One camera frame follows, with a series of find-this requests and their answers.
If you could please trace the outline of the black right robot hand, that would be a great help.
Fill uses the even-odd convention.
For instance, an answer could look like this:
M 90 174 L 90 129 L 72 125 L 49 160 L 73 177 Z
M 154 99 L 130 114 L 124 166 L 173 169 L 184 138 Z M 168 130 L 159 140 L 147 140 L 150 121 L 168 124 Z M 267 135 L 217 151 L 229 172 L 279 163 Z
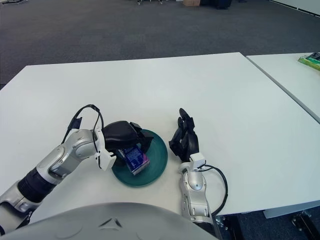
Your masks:
M 192 154 L 199 153 L 199 141 L 194 128 L 194 120 L 183 109 L 179 109 L 178 128 L 169 141 L 171 151 L 180 158 L 182 163 L 189 162 Z

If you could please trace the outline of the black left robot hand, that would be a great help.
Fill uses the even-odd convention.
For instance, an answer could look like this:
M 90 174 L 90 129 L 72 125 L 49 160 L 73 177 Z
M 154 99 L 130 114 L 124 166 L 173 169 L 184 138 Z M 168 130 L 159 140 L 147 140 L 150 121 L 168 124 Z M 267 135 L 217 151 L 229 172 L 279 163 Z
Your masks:
M 140 144 L 140 149 L 146 153 L 154 139 L 150 133 L 143 133 L 143 129 L 137 123 L 125 120 L 108 124 L 102 129 L 102 133 L 106 149 L 114 153 L 118 161 L 124 161 L 122 150 L 135 147 L 137 144 Z

